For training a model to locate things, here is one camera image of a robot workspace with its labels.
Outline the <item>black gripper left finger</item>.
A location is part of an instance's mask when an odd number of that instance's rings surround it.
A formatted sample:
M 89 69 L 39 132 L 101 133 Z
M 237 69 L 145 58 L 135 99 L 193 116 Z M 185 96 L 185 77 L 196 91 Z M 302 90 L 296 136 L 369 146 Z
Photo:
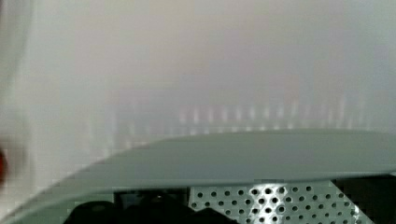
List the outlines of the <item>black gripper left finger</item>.
M 153 195 L 122 209 L 105 201 L 78 205 L 64 224 L 239 224 L 222 213 L 205 208 L 194 211 L 175 198 Z

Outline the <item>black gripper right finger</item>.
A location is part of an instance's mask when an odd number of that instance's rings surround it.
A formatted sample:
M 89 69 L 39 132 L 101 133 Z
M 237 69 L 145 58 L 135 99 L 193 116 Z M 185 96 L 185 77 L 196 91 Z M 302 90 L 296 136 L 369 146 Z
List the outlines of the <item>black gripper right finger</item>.
M 339 188 L 374 224 L 395 224 L 394 175 L 334 179 Z

